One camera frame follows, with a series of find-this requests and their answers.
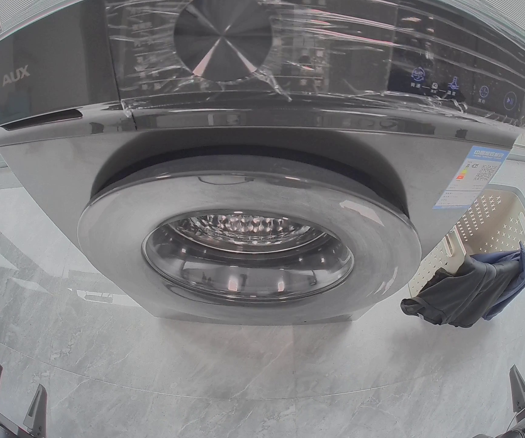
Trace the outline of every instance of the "aux logo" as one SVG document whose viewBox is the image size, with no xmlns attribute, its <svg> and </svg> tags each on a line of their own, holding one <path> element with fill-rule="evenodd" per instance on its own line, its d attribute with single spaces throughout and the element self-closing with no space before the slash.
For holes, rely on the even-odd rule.
<svg viewBox="0 0 525 438">
<path fill-rule="evenodd" d="M 5 75 L 3 77 L 3 87 L 7 84 L 15 83 L 19 79 L 28 77 L 29 76 L 29 72 L 27 71 L 28 66 L 29 65 L 25 65 L 23 68 L 17 68 L 15 71 L 12 71 L 8 75 Z"/>
</svg>

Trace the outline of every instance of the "plastic wrap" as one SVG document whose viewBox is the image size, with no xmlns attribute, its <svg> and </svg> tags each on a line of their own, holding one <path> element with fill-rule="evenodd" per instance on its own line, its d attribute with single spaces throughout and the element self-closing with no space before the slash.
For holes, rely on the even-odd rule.
<svg viewBox="0 0 525 438">
<path fill-rule="evenodd" d="M 256 0 L 272 27 L 268 56 L 251 76 L 220 82 L 192 73 L 176 48 L 176 21 L 192 1 L 106 0 L 127 111 L 329 98 L 525 127 L 525 42 L 490 19 L 434 0 Z"/>
</svg>

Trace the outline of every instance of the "perforated metal basket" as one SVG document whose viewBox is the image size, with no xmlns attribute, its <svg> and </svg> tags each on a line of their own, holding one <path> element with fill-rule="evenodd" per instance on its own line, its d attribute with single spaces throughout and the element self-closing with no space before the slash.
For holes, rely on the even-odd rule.
<svg viewBox="0 0 525 438">
<path fill-rule="evenodd" d="M 416 296 L 440 267 L 452 272 L 464 252 L 492 253 L 515 250 L 525 244 L 525 199 L 515 187 L 492 184 L 471 205 L 451 232 L 421 261 L 408 283 Z"/>
</svg>

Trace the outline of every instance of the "front-loading washing machine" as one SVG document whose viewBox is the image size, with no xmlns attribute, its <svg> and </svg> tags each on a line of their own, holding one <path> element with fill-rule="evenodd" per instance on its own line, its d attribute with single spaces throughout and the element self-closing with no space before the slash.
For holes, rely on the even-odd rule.
<svg viewBox="0 0 525 438">
<path fill-rule="evenodd" d="M 0 153 L 156 317 L 404 286 L 525 128 L 525 37 L 442 0 L 77 0 L 0 37 Z"/>
</svg>

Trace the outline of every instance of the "start pause button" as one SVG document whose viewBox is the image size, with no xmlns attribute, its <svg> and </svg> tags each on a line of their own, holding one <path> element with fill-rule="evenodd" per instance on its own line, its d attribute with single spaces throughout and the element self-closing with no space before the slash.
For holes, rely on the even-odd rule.
<svg viewBox="0 0 525 438">
<path fill-rule="evenodd" d="M 506 110 L 512 110 L 515 106 L 516 106 L 516 94 L 510 91 L 504 97 L 504 108 Z"/>
</svg>

